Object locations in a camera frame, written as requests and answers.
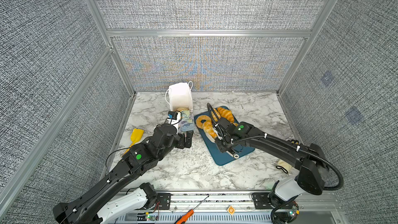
orange and white square tag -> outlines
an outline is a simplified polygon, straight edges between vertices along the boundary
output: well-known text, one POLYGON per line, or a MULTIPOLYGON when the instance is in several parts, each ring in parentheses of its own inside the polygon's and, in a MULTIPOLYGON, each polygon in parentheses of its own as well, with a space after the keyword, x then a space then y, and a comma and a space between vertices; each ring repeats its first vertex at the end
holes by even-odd
POLYGON ((229 206, 228 208, 228 213, 230 213, 231 215, 233 215, 235 213, 235 209, 232 206, 229 206))

marble surface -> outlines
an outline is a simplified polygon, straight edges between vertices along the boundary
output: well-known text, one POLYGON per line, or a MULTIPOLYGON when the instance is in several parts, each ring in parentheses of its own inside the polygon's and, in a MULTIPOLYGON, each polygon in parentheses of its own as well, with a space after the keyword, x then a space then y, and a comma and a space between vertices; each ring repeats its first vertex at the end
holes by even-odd
MULTIPOLYGON (((207 102, 213 107, 225 105, 238 121, 251 123, 283 139, 293 137, 275 93, 200 92, 192 93, 192 98, 194 115, 207 111, 207 102)), ((119 149, 131 145, 130 136, 134 128, 144 130, 141 140, 151 136, 156 125, 164 122, 167 112, 164 93, 138 93, 119 149)), ((112 168, 123 153, 116 153, 112 168)), ((255 150, 231 163, 218 166, 195 127, 190 149, 173 149, 155 168, 126 188, 149 182, 156 189, 271 189, 276 180, 289 176, 275 168, 278 160, 266 152, 255 150)), ((290 175, 297 173, 297 170, 292 169, 290 175)))

blue tray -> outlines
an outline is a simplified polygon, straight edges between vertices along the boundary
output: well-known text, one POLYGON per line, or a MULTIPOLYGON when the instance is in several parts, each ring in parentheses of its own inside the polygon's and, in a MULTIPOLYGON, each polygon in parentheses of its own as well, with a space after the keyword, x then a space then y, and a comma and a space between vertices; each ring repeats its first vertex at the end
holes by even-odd
MULTIPOLYGON (((229 110, 228 107, 226 107, 226 106, 221 106, 221 107, 222 107, 222 108, 225 108, 225 109, 227 109, 227 110, 229 110)), ((201 116, 201 115, 210 116, 210 115, 209 115, 209 112, 202 112, 202 113, 200 113, 200 114, 197 114, 197 115, 195 115, 195 116, 193 117, 193 120, 194 120, 195 123, 196 123, 196 119, 197 119, 199 116, 201 116)), ((226 152, 221 153, 220 150, 217 148, 217 145, 216 145, 215 143, 211 142, 211 141, 206 137, 206 133, 205 133, 202 129, 200 129, 200 128, 198 128, 198 129, 199 129, 200 135, 202 136, 202 138, 203 138, 203 140, 204 140, 204 142, 205 142, 205 144, 206 144, 206 146, 207 146, 207 149, 209 150, 211 156, 213 157, 214 162, 215 162, 217 165, 219 165, 219 166, 226 165, 227 163, 230 163, 230 162, 236 160, 235 158, 231 157, 231 155, 229 155, 229 154, 226 153, 226 152)), ((244 146, 241 146, 241 145, 239 144, 239 145, 237 145, 236 147, 234 147, 234 150, 236 150, 236 152, 238 153, 239 157, 241 158, 241 157, 243 157, 243 156, 245 156, 245 155, 247 155, 247 154, 253 152, 253 151, 254 151, 254 148, 251 148, 251 147, 244 147, 244 146)))

